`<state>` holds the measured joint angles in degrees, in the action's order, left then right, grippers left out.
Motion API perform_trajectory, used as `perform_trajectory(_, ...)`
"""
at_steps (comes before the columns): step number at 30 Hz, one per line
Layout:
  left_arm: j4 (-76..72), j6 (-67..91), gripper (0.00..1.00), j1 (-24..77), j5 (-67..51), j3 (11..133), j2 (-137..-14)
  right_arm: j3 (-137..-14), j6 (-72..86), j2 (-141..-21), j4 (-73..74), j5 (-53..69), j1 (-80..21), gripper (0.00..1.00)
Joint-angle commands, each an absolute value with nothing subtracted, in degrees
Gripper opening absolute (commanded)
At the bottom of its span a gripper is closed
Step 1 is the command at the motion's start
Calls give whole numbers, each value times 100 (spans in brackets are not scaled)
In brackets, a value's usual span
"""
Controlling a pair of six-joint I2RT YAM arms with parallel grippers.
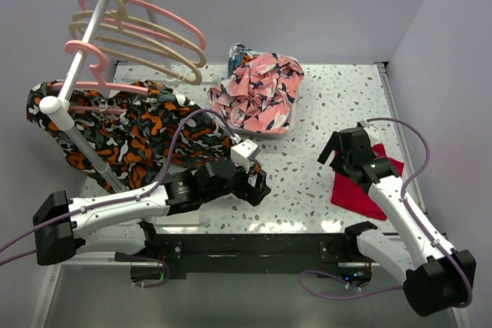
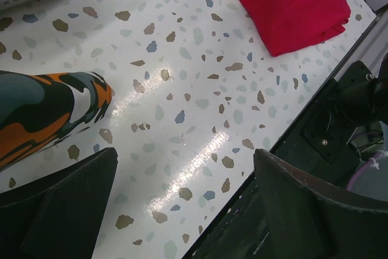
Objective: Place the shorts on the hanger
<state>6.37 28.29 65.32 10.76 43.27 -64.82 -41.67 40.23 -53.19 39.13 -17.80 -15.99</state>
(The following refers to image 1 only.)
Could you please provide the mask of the pink patterned shorts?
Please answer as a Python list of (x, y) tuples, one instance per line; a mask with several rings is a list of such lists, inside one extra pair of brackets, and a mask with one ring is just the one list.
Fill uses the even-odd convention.
[(211, 108), (236, 128), (282, 132), (303, 79), (297, 60), (264, 53), (210, 88), (208, 99)]

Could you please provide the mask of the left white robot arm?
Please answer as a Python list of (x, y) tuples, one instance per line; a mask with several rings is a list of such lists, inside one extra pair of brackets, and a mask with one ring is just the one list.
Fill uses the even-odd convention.
[(65, 191), (50, 194), (32, 218), (35, 252), (41, 266), (65, 262), (88, 247), (96, 248), (100, 230), (129, 221), (148, 221), (196, 211), (232, 194), (258, 206), (270, 194), (267, 175), (250, 175), (229, 159), (208, 162), (192, 170), (165, 176), (163, 183), (102, 197), (68, 198)]

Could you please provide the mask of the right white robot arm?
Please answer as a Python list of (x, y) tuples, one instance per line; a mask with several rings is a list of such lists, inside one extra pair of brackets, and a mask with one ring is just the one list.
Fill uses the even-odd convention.
[(336, 174), (358, 186), (384, 212), (404, 247), (389, 241), (369, 223), (347, 230), (342, 250), (347, 259), (369, 257), (398, 282), (415, 313), (429, 316), (447, 308), (465, 308), (473, 299), (476, 260), (458, 250), (426, 218), (404, 189), (391, 160), (372, 148), (370, 126), (335, 131), (318, 157)]

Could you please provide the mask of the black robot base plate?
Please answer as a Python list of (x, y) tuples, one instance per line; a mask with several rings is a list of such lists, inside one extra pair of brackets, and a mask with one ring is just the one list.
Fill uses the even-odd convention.
[(373, 263), (354, 251), (348, 237), (335, 234), (157, 234), (144, 228), (145, 247), (117, 253), (131, 263), (134, 282), (172, 279), (190, 273), (299, 274), (321, 270), (357, 287), (372, 278)]

